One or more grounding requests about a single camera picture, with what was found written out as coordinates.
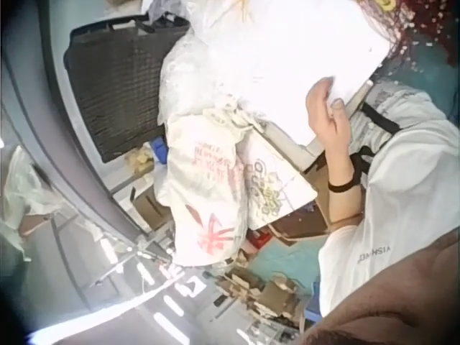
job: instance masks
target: hand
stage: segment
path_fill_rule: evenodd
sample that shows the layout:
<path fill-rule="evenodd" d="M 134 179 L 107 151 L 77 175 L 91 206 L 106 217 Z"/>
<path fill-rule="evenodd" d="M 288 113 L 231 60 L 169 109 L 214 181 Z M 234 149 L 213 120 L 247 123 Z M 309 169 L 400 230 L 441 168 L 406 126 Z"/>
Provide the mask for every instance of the hand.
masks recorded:
<path fill-rule="evenodd" d="M 326 104 L 333 81 L 333 78 L 323 78 L 308 92 L 305 100 L 308 124 L 326 153 L 348 156 L 351 129 L 344 101 L 339 98 L 331 107 Z"/>

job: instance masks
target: fingernail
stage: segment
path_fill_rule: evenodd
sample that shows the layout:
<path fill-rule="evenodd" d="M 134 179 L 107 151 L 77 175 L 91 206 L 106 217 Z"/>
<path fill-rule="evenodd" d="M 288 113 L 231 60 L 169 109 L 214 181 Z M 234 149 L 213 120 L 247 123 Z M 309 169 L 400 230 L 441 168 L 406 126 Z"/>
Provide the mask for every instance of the fingernail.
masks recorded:
<path fill-rule="evenodd" d="M 345 104 L 342 98 L 336 98 L 331 104 L 331 108 L 333 109 L 342 109 L 344 106 Z"/>

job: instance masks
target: red print on bag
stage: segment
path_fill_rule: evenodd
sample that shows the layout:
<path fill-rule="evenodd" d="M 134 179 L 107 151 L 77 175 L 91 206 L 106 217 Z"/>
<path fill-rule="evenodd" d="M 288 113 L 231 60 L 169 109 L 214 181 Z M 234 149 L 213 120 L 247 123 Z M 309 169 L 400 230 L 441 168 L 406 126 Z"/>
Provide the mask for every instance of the red print on bag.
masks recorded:
<path fill-rule="evenodd" d="M 209 216 L 208 228 L 205 229 L 203 222 L 201 221 L 200 214 L 192 206 L 185 205 L 190 215 L 195 219 L 198 225 L 201 226 L 203 233 L 199 234 L 198 246 L 208 253 L 214 255 L 214 250 L 224 250 L 224 242 L 233 241 L 233 236 L 224 236 L 225 234 L 233 232 L 233 229 L 221 229 L 215 232 L 215 227 L 222 227 L 221 222 L 217 219 L 214 213 Z"/>

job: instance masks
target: black basket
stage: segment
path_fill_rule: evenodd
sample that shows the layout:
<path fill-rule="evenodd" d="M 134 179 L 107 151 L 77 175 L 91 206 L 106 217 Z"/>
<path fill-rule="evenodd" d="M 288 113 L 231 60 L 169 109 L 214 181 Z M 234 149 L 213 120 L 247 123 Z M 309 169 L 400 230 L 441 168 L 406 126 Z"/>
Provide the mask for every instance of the black basket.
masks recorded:
<path fill-rule="evenodd" d="M 162 61 L 189 23 L 169 14 L 147 23 L 147 16 L 110 19 L 70 34 L 64 64 L 103 162 L 164 134 L 157 124 Z"/>

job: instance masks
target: blue floor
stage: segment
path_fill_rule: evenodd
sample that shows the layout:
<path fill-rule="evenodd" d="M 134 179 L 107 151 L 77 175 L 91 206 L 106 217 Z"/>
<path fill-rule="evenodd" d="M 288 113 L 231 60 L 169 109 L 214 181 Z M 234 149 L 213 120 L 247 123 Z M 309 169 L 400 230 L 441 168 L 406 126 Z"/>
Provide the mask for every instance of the blue floor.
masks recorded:
<path fill-rule="evenodd" d="M 423 39 L 414 47 L 412 56 L 422 73 L 411 69 L 411 62 L 402 64 L 393 60 L 385 66 L 382 76 L 392 72 L 391 78 L 424 90 L 433 102 L 455 125 L 459 125 L 459 69 L 446 64 L 446 54 L 438 47 L 427 46 Z M 298 242 L 287 247 L 272 239 L 254 258 L 249 269 L 262 279 L 269 280 L 276 272 L 297 280 L 304 293 L 311 294 L 311 285 L 319 275 L 318 251 L 324 239 Z"/>

